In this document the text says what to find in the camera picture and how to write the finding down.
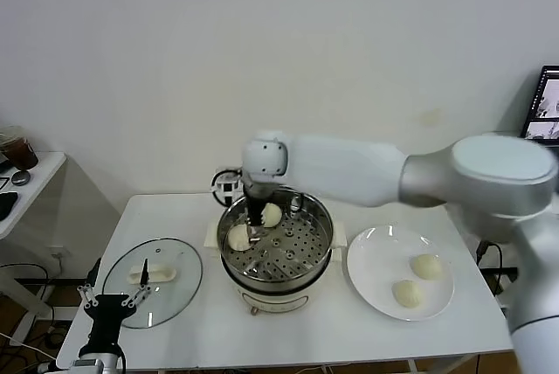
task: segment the steamed bun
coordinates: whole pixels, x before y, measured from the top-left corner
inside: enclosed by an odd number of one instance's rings
[[[238,252],[243,252],[251,248],[246,232],[246,224],[239,224],[232,227],[227,233],[227,243],[229,247]]]
[[[262,211],[262,218],[264,220],[265,228],[272,228],[278,225],[281,221],[281,208],[276,204],[266,204]]]
[[[411,270],[424,280],[439,280],[443,277],[443,266],[434,254],[420,254],[413,258]]]
[[[407,308],[415,308],[423,302],[423,292],[413,280],[401,280],[392,285],[392,294],[398,304]]]

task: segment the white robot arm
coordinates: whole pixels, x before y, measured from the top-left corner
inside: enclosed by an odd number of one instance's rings
[[[406,156],[386,143],[267,132],[243,149],[249,211],[258,216],[274,186],[360,206],[455,203],[483,239],[512,242],[521,259],[508,324],[525,373],[552,372],[559,354],[559,231],[549,205],[557,163],[544,147],[474,136],[438,152]],[[251,225],[261,224],[259,218]]]

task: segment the computer mouse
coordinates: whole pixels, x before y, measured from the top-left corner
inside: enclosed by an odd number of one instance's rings
[[[11,176],[11,182],[16,186],[24,186],[31,180],[31,173],[27,170],[20,170]]]

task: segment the floor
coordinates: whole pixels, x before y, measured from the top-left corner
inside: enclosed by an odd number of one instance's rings
[[[28,287],[35,292],[36,287]],[[56,287],[52,293],[49,304],[53,306],[73,306],[79,304],[79,295],[75,287]],[[24,314],[24,310],[8,297],[0,297],[0,331],[6,335],[14,329],[19,318]],[[56,356],[59,352],[59,346],[49,349],[48,344],[53,347],[57,343],[61,344],[66,335],[67,324],[55,324],[55,330],[45,336],[45,332],[49,328],[50,322],[36,322],[32,332],[29,335],[30,340],[26,342],[37,347],[47,354]],[[26,366],[31,366],[30,370],[37,367],[38,362],[48,360],[47,357],[40,355],[38,352],[28,350],[21,347],[6,346],[7,341],[0,337],[0,346],[2,346],[2,356],[0,357],[0,374],[24,374]],[[427,370],[434,360],[416,361],[418,369]],[[322,374],[321,367],[283,367],[283,368],[258,368],[251,369],[250,374],[296,374],[298,371],[305,369],[306,374]],[[331,367],[333,374],[388,374],[408,372],[406,362],[386,362],[373,364],[350,364]],[[194,374],[194,371],[182,371]],[[200,374],[213,374],[216,371],[202,371]],[[500,354],[486,354],[480,357],[480,367],[478,374],[521,374],[516,358],[513,352]],[[476,374],[476,357],[470,359],[452,372],[452,374]]]

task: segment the cup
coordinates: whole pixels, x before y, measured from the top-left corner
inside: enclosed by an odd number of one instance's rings
[[[21,127],[0,128],[0,152],[18,170],[32,169],[38,163],[38,158]]]

